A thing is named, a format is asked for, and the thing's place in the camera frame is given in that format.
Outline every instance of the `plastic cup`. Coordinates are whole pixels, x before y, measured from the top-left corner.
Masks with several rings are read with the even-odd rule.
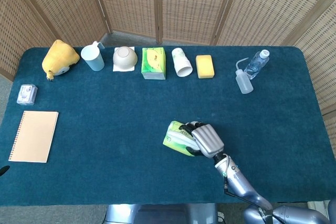
[[[94,41],[92,45],[88,45],[80,52],[81,57],[89,65],[93,71],[100,71],[104,68],[105,63],[100,54],[99,49],[104,49],[102,43]]]
[[[193,71],[190,61],[185,56],[182,48],[175,48],[172,51],[174,68],[178,77],[186,77]]]

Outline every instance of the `bottle cap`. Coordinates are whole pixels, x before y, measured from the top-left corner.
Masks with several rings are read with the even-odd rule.
[[[238,69],[237,71],[236,71],[236,75],[238,76],[239,74],[242,74],[242,73],[244,73],[241,69]]]
[[[264,49],[263,51],[260,52],[259,55],[261,59],[266,59],[269,56],[269,51]]]

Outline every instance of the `plastic bottle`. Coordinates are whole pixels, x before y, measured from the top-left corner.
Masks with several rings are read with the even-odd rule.
[[[241,69],[238,68],[238,63],[240,63],[240,62],[242,62],[244,60],[247,60],[247,59],[248,58],[239,60],[236,63],[236,68],[237,68],[237,71],[236,71],[236,75],[237,75],[236,76],[236,81],[238,83],[238,86],[239,86],[240,91],[242,92],[242,94],[248,94],[248,93],[250,93],[250,92],[253,91],[253,87],[252,87],[250,79],[247,76],[247,73],[243,72]]]
[[[252,80],[261,71],[261,69],[264,67],[264,65],[266,65],[268,61],[268,50],[262,50],[261,52],[257,52],[251,62],[245,68],[244,72],[247,73],[249,79]]]

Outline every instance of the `notebook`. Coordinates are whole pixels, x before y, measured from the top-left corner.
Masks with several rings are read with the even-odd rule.
[[[58,112],[24,111],[9,161],[46,163]]]

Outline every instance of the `green object in robot hand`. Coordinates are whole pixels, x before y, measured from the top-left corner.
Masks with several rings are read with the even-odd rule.
[[[178,121],[172,121],[170,123],[166,136],[163,140],[163,145],[185,155],[194,157],[194,155],[188,152],[186,148],[190,147],[196,151],[200,149],[191,135],[189,135],[185,130],[180,130],[181,125],[183,125],[183,123]]]

